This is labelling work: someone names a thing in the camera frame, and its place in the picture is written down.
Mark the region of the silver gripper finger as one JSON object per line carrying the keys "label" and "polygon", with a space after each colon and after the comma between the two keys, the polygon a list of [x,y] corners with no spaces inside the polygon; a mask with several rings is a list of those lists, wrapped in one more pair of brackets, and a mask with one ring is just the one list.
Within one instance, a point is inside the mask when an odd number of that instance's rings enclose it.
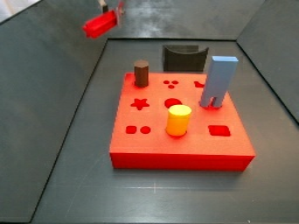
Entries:
{"label": "silver gripper finger", "polygon": [[121,26],[121,17],[124,15],[124,0],[118,0],[116,5],[116,24],[120,27]]}
{"label": "silver gripper finger", "polygon": [[108,4],[106,4],[105,0],[97,0],[97,3],[100,6],[100,9],[101,9],[101,12],[106,13],[108,12]]}

